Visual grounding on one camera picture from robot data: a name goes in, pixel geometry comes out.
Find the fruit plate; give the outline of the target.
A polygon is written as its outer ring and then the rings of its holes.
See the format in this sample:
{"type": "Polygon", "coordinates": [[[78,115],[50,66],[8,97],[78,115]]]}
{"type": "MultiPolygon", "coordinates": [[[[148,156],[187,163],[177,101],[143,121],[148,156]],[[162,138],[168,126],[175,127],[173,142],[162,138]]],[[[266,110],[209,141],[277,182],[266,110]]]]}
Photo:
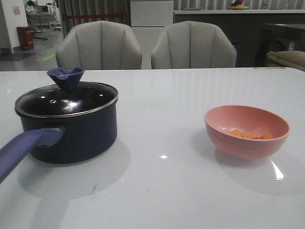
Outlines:
{"type": "Polygon", "coordinates": [[[235,0],[230,5],[230,9],[232,9],[232,10],[247,10],[248,8],[249,8],[249,6],[244,6],[243,0],[235,0]]]}

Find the grey upholstered chair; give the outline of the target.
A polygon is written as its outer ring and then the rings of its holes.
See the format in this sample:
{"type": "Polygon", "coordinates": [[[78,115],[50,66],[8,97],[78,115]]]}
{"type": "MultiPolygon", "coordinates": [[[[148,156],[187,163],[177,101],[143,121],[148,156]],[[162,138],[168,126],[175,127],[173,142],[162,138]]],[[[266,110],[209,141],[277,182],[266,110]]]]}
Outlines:
{"type": "Polygon", "coordinates": [[[94,21],[70,30],[56,51],[56,61],[67,70],[139,70],[142,51],[130,26],[94,21]]]}
{"type": "Polygon", "coordinates": [[[152,69],[234,68],[237,51],[216,25],[183,21],[164,27],[151,54],[152,69]]]}

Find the dark counter white top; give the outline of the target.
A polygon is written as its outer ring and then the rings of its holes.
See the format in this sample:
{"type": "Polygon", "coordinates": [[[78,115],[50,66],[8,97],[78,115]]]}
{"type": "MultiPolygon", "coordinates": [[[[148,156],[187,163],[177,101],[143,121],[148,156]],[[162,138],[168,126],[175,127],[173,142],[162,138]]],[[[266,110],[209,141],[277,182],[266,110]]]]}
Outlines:
{"type": "Polygon", "coordinates": [[[255,67],[265,24],[305,24],[304,10],[176,10],[175,23],[206,22],[219,26],[237,50],[237,67],[255,67]]]}

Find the dark floor mat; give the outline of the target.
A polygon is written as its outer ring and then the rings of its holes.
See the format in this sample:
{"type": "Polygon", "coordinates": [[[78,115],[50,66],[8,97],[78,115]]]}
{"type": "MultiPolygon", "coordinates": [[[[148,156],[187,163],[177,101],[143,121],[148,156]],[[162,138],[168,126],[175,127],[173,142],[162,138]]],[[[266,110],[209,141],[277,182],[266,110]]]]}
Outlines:
{"type": "Polygon", "coordinates": [[[21,61],[25,58],[28,58],[35,53],[1,53],[0,54],[0,61],[1,62],[17,62],[21,61]]]}

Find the beige cushion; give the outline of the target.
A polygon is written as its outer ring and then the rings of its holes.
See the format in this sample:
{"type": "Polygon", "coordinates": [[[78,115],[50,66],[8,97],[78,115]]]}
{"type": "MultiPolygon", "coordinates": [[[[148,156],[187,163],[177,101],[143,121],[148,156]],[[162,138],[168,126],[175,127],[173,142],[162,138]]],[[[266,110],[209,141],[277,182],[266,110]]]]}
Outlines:
{"type": "Polygon", "coordinates": [[[305,71],[304,51],[279,51],[266,54],[268,67],[289,67],[305,71]]]}

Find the red barrier belt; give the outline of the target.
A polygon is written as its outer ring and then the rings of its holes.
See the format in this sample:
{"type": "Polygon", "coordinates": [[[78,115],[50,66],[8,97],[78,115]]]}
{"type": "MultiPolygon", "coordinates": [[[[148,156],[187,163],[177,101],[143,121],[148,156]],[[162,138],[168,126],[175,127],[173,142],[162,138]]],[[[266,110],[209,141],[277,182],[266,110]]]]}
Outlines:
{"type": "Polygon", "coordinates": [[[104,18],[124,18],[124,13],[96,14],[96,15],[67,15],[67,19],[104,19],[104,18]]]}

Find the orange ham slice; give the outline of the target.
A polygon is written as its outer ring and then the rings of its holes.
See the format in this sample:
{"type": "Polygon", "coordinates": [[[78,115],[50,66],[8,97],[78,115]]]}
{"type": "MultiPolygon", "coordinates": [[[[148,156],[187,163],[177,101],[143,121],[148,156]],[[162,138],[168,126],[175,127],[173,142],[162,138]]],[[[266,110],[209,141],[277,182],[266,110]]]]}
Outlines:
{"type": "Polygon", "coordinates": [[[256,139],[257,136],[254,134],[254,132],[245,132],[242,133],[242,137],[246,139],[256,139]]]}
{"type": "Polygon", "coordinates": [[[273,136],[272,136],[271,133],[265,132],[265,133],[263,133],[261,135],[257,135],[255,138],[256,139],[260,139],[260,140],[267,140],[267,139],[273,139],[273,136]]]}
{"type": "Polygon", "coordinates": [[[231,135],[243,138],[243,133],[240,129],[234,129],[230,132],[231,135]]]}

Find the glass lid blue knob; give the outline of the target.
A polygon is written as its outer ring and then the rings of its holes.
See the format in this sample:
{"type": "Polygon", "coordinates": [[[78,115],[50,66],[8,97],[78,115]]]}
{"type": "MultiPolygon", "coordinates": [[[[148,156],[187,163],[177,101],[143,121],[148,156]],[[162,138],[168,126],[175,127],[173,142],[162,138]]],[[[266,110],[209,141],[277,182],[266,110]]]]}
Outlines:
{"type": "Polygon", "coordinates": [[[54,84],[21,95],[15,102],[16,112],[36,118],[68,118],[97,112],[117,101],[115,87],[81,81],[84,72],[81,67],[47,71],[54,84]]]}

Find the white cabinet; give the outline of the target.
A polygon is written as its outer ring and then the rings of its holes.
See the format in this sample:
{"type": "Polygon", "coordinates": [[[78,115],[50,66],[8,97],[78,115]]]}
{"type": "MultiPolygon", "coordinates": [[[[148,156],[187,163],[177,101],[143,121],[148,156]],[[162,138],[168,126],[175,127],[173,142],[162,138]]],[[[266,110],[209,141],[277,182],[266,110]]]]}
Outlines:
{"type": "Polygon", "coordinates": [[[130,1],[131,27],[142,51],[142,69],[151,69],[151,53],[163,27],[173,23],[172,0],[130,1]]]}

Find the dark blue saucepan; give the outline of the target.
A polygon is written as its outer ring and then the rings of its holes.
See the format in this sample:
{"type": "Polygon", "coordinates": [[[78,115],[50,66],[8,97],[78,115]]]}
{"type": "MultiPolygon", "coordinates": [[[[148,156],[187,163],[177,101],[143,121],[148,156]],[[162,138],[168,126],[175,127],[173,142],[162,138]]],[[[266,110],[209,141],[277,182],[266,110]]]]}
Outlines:
{"type": "Polygon", "coordinates": [[[23,132],[0,151],[1,180],[28,154],[47,163],[69,164],[103,153],[117,137],[116,102],[97,112],[68,118],[36,118],[16,112],[23,132]]]}

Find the left grey upholstered chair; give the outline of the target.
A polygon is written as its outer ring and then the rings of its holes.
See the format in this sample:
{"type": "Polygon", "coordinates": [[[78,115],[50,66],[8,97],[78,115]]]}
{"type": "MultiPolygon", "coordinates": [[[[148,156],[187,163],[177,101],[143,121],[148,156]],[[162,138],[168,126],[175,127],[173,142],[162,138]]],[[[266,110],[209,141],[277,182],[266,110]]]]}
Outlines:
{"type": "Polygon", "coordinates": [[[139,70],[142,51],[130,26],[94,21],[70,30],[56,51],[56,61],[67,70],[139,70]]]}

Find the grey curtain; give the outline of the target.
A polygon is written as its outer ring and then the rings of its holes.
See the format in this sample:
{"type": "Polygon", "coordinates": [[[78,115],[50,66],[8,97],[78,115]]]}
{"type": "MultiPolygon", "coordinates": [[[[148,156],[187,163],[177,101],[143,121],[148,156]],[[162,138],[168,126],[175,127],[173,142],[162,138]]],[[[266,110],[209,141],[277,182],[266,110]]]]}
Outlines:
{"type": "Polygon", "coordinates": [[[60,10],[63,37],[70,30],[79,24],[93,21],[112,21],[126,25],[131,24],[130,1],[129,0],[60,0],[58,1],[60,10]],[[96,15],[124,13],[124,18],[104,18],[104,19],[67,19],[67,15],[96,15]]]}

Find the right grey upholstered chair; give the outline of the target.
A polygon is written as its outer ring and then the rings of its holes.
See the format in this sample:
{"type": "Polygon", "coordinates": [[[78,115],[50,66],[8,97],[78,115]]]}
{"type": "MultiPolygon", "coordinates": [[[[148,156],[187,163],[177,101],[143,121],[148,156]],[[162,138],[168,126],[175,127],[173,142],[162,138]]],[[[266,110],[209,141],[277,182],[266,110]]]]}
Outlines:
{"type": "Polygon", "coordinates": [[[152,69],[234,68],[237,51],[216,25],[183,21],[164,27],[151,54],[152,69]]]}

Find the pink bowl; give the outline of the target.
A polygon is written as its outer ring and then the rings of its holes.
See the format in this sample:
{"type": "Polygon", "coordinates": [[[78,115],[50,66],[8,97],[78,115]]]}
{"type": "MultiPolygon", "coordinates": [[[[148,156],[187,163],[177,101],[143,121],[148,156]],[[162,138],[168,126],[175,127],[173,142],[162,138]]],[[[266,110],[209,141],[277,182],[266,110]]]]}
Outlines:
{"type": "Polygon", "coordinates": [[[207,134],[214,145],[224,153],[247,160],[268,157],[278,151],[290,133],[290,125],[270,111],[245,106],[222,105],[206,112],[204,121],[207,134]],[[234,129],[242,133],[272,134],[273,139],[246,139],[230,134],[234,129]]]}

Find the red bin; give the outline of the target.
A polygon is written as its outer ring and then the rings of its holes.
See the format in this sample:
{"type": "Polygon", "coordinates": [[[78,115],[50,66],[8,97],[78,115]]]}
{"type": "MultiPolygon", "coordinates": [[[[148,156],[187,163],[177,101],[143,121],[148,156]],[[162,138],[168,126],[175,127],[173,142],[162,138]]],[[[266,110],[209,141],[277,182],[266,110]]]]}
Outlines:
{"type": "Polygon", "coordinates": [[[16,28],[20,49],[23,51],[34,49],[31,27],[19,26],[16,28]]]}

